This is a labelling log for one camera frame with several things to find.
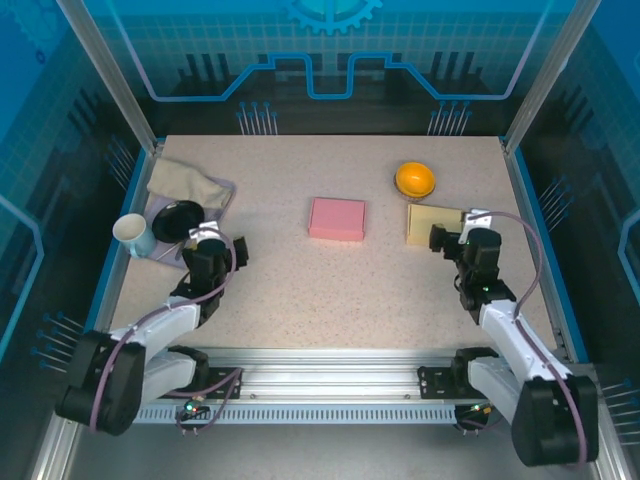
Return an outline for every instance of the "towel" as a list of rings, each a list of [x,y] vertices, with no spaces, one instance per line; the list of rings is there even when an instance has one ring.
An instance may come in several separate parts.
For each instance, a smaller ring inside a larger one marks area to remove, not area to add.
[[[147,190],[176,200],[191,200],[206,209],[224,208],[231,197],[231,188],[218,185],[197,169],[164,158],[156,165]]]

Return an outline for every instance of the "orange bowl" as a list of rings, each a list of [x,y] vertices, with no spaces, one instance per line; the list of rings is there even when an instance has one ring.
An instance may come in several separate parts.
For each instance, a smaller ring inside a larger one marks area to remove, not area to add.
[[[436,188],[436,177],[422,163],[408,162],[400,166],[395,176],[396,187],[410,199],[422,199]]]

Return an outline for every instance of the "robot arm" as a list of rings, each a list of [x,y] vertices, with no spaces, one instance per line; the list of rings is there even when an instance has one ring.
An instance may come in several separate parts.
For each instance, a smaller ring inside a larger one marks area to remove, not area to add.
[[[201,230],[203,227],[217,230],[217,224],[210,222],[192,231],[196,246],[183,251],[189,280],[185,276],[179,282],[166,303],[169,308],[135,330],[115,357],[98,411],[99,431],[120,435],[131,426],[141,405],[176,389],[191,392],[209,387],[205,354],[187,347],[167,348],[178,337],[204,324],[224,295],[220,290],[198,303],[185,304],[185,300],[201,299],[223,286],[232,268],[226,244],[214,231]],[[243,238],[235,240],[233,246],[237,270],[247,264],[249,256]],[[67,370],[67,385],[56,402],[58,415],[90,424],[107,360],[131,328],[130,325],[109,333],[90,331],[80,338]]]
[[[579,451],[577,428],[553,368],[578,408],[587,461],[593,461],[598,456],[595,385],[588,377],[573,376],[522,314],[514,318],[515,295],[498,278],[501,237],[491,230],[490,217],[469,220],[479,213],[484,212],[466,214],[460,234],[434,225],[429,242],[433,251],[444,251],[445,259],[454,261],[460,302],[500,353],[458,351],[452,364],[454,381],[461,391],[475,389],[498,408],[511,424],[514,447],[525,465],[573,463]]]

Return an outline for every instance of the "pink block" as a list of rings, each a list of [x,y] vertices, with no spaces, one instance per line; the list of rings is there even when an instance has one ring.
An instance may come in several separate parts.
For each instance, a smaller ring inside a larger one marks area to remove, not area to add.
[[[360,200],[314,198],[309,235],[314,238],[361,242],[364,239],[366,203]]]

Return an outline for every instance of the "table surface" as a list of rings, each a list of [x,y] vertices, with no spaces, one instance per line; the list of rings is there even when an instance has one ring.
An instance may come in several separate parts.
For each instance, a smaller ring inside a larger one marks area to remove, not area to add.
[[[403,349],[492,343],[460,306],[453,262],[427,247],[406,245],[407,202],[393,175],[403,162],[417,160],[437,179],[423,203],[518,213],[497,138],[169,136],[162,155],[236,183],[221,227],[231,236],[244,235],[250,255],[218,311],[177,343]],[[309,238],[316,196],[365,200],[364,242]],[[534,277],[524,231],[504,218],[494,219],[494,228],[503,237],[501,277],[521,295]],[[158,307],[183,275],[132,259],[112,327]],[[523,313],[553,348],[539,289]]]

